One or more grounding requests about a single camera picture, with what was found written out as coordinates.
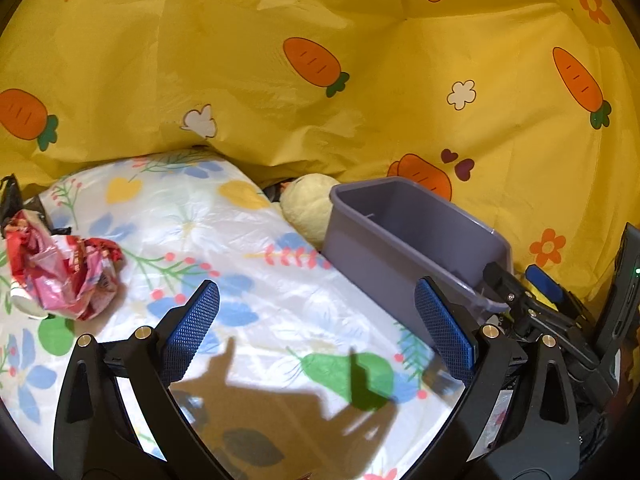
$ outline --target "black plastic bag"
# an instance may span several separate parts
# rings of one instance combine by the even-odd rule
[[[0,232],[4,238],[4,228],[14,215],[24,209],[22,202],[22,193],[18,185],[18,179],[14,174],[4,177],[0,180],[0,188],[2,189],[2,199],[0,200]]]
[[[69,235],[71,234],[71,227],[65,227],[63,229],[54,229],[49,221],[49,216],[44,210],[44,206],[40,201],[39,196],[35,196],[26,203],[22,200],[22,193],[20,192],[20,185],[18,179],[14,174],[4,177],[0,181],[0,189],[2,189],[2,198],[0,199],[0,232],[2,238],[4,238],[4,228],[11,221],[14,215],[22,210],[29,209],[35,211],[40,221],[46,225],[49,232],[53,235]]]

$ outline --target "purple plastic bin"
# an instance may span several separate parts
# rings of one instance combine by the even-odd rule
[[[399,176],[335,186],[331,201],[322,254],[425,343],[433,345],[414,307],[423,276],[479,320],[508,309],[482,270],[498,262],[513,273],[509,243],[451,202]]]

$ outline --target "crumpled wrapper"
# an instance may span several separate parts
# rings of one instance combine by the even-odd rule
[[[57,316],[88,320],[118,291],[117,244],[102,238],[51,235],[33,211],[21,210],[5,228],[14,280],[40,306]]]

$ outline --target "blue flower print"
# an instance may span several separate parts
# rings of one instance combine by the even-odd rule
[[[415,399],[418,394],[418,384],[409,374],[394,372],[394,390],[391,393],[391,400],[396,404],[409,402]]]
[[[311,250],[313,247],[298,233],[287,233],[276,240],[276,247],[279,249],[289,248],[292,251],[300,247]]]
[[[7,361],[9,375],[18,379],[18,405],[29,420],[40,424],[40,409],[36,403],[30,386],[47,390],[56,382],[57,374],[46,366],[35,365],[36,347],[33,335],[27,329],[22,331],[22,352],[13,334],[9,335],[7,344]]]
[[[190,274],[185,276],[182,282],[180,294],[174,297],[159,298],[147,305],[151,314],[161,318],[171,308],[184,304],[200,286],[203,280],[209,277],[206,270],[202,274]],[[223,326],[246,326],[258,320],[258,315],[251,307],[241,301],[241,296],[254,288],[254,280],[244,274],[230,274],[216,279],[220,290],[220,310],[216,316],[216,323]],[[203,339],[199,353],[216,354],[220,341],[215,332],[210,330]]]
[[[57,207],[49,213],[49,220],[54,229],[64,229],[69,227],[73,221],[71,213],[63,210],[61,207]]]
[[[153,173],[162,173],[160,178],[164,178],[167,174],[179,174],[194,176],[195,178],[208,178],[207,171],[223,171],[222,166],[213,160],[204,160],[202,162],[176,162],[175,164],[165,164],[158,170],[150,170]]]
[[[175,173],[184,173],[189,176],[194,176],[195,178],[208,178],[209,173],[205,170],[222,171],[222,166],[212,160],[205,160],[204,162],[199,162],[192,166],[187,166],[186,168],[180,168],[179,170],[174,171]]]
[[[120,242],[136,231],[136,225],[132,223],[123,224],[111,228],[113,215],[106,213],[89,226],[89,234],[95,237],[108,238],[114,242]]]

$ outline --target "plush toy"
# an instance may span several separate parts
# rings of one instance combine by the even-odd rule
[[[284,218],[318,250],[331,216],[329,192],[336,184],[340,183],[330,176],[311,173],[288,183],[280,196]]]

